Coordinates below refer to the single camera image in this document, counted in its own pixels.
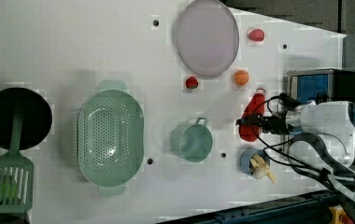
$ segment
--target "white table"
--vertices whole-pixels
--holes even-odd
[[[340,68],[344,36],[232,9],[240,29],[233,65],[219,77],[199,78],[199,90],[188,92],[183,81],[192,72],[179,59],[172,33],[189,3],[0,1],[0,90],[38,91],[54,118],[47,139],[24,151],[35,164],[33,223],[154,223],[322,189],[274,163],[275,186],[241,173],[241,153],[262,144],[241,141],[234,121],[259,85],[268,97],[281,92],[288,70]],[[159,27],[152,26],[155,19]],[[265,30],[263,45],[248,42],[250,28]],[[232,82],[239,68],[250,74],[243,88]],[[144,162],[126,192],[112,198],[98,195],[77,161],[78,111],[105,79],[125,81],[145,114]],[[176,125],[199,116],[209,118],[214,147],[193,164],[174,156],[169,141]],[[146,164],[148,158],[154,164]]]

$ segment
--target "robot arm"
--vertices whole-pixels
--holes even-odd
[[[255,114],[237,124],[259,126],[263,133],[293,135],[289,155],[322,171],[318,174],[294,167],[295,172],[316,179],[340,195],[341,205],[355,220],[355,172],[348,168],[355,159],[355,104],[302,105],[283,93],[279,100],[286,111],[270,117]]]

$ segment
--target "red object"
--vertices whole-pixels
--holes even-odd
[[[266,90],[264,88],[258,88],[249,102],[247,108],[242,115],[243,119],[246,119],[249,115],[252,115],[255,109],[265,101],[265,93]],[[264,105],[261,105],[257,110],[256,114],[264,114]],[[258,126],[248,126],[248,125],[239,125],[239,136],[247,141],[247,142],[254,142],[257,140],[256,134],[260,134],[260,128]]]
[[[196,89],[198,87],[198,80],[195,77],[189,77],[186,80],[186,87],[188,89]]]
[[[354,224],[353,221],[347,215],[341,216],[340,221],[344,224]]]
[[[261,29],[253,30],[249,33],[248,38],[253,41],[263,41],[265,33]]]

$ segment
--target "yellow object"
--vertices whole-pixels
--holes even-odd
[[[253,167],[253,177],[255,179],[261,179],[267,175],[271,182],[276,184],[277,180],[274,174],[270,171],[270,165],[268,165],[261,156],[254,154],[252,158],[250,158],[250,163]]]
[[[5,175],[3,183],[0,183],[1,201],[7,196],[7,198],[15,198],[17,195],[17,182],[15,182],[12,175]]]
[[[330,207],[329,210],[332,212],[333,219],[330,224],[344,224],[344,222],[340,221],[340,217],[346,216],[346,212],[341,206]]]
[[[234,82],[238,86],[244,86],[249,82],[249,74],[245,70],[239,70],[234,74]]]

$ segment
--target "green spatula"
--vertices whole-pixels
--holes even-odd
[[[32,208],[33,163],[20,153],[22,111],[15,105],[8,153],[0,156],[0,213],[23,213]]]

